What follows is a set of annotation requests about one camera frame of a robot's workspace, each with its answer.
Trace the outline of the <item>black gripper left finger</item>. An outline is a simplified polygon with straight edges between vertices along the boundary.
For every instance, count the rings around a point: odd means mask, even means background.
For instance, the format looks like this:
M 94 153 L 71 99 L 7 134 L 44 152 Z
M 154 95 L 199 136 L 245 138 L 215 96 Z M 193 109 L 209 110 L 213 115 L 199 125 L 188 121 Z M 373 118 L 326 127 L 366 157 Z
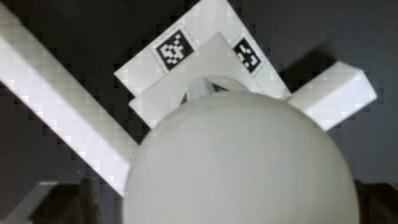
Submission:
M 101 224 L 92 180 L 40 182 L 0 224 Z

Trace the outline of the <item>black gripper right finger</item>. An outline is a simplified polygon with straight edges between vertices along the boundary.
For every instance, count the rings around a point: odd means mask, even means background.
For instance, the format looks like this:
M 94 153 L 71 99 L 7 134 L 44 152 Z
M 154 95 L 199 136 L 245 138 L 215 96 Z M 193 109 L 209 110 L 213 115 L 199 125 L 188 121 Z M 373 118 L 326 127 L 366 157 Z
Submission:
M 360 224 L 398 224 L 398 185 L 355 181 Z

